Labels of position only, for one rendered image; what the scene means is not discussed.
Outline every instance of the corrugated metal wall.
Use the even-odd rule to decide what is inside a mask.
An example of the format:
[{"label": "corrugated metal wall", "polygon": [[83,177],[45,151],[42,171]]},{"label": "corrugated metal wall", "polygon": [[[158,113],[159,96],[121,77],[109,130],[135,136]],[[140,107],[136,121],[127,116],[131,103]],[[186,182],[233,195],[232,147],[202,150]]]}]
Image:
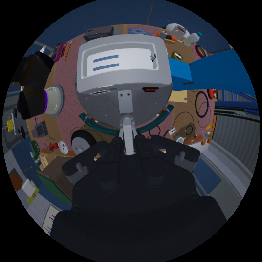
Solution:
[{"label": "corrugated metal wall", "polygon": [[[225,95],[226,101],[230,101],[231,92],[226,91]],[[221,91],[218,92],[218,100],[220,99],[222,99]],[[247,99],[238,96],[238,101],[247,102]],[[248,115],[248,117],[259,120],[259,116]],[[260,123],[218,115],[212,140],[254,173],[259,154]]]}]

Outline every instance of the white bottle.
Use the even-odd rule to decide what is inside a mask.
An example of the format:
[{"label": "white bottle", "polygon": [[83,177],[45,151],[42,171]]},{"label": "white bottle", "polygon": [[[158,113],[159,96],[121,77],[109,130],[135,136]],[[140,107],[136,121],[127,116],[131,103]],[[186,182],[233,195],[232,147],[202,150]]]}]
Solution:
[{"label": "white bottle", "polygon": [[186,39],[184,39],[183,42],[186,46],[190,46],[190,45],[194,44],[195,42],[197,42],[200,39],[200,36],[202,36],[202,34],[200,32],[193,33],[190,36],[188,36]]}]

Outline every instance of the yellow pencil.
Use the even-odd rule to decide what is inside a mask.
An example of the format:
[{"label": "yellow pencil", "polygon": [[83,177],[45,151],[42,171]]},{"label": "yellow pencil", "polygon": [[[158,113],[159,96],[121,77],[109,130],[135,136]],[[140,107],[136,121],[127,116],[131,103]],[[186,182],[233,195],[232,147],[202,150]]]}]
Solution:
[{"label": "yellow pencil", "polygon": [[66,58],[67,58],[67,55],[68,55],[68,51],[69,51],[69,49],[70,49],[70,47],[71,47],[71,43],[72,43],[72,41],[70,42],[70,45],[69,45],[68,50],[67,50],[67,52],[66,52],[65,61],[66,61]]}]

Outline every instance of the black box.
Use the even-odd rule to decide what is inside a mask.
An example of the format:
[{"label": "black box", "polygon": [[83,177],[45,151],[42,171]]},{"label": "black box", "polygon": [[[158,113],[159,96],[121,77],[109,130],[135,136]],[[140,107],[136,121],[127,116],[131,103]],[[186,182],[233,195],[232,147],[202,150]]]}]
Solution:
[{"label": "black box", "polygon": [[112,36],[113,33],[114,33],[114,27],[112,25],[103,26],[103,27],[88,29],[86,33],[84,34],[83,38],[88,42],[90,40],[93,40],[99,37]]}]

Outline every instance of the white cup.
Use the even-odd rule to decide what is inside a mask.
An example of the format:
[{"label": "white cup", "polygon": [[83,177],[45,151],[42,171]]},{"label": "white cup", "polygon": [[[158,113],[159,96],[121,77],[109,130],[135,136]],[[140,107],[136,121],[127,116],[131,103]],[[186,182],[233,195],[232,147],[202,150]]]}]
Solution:
[{"label": "white cup", "polygon": [[187,33],[187,30],[184,27],[182,27],[181,25],[176,25],[170,32],[170,34],[176,37],[178,40],[184,37],[186,33]]}]

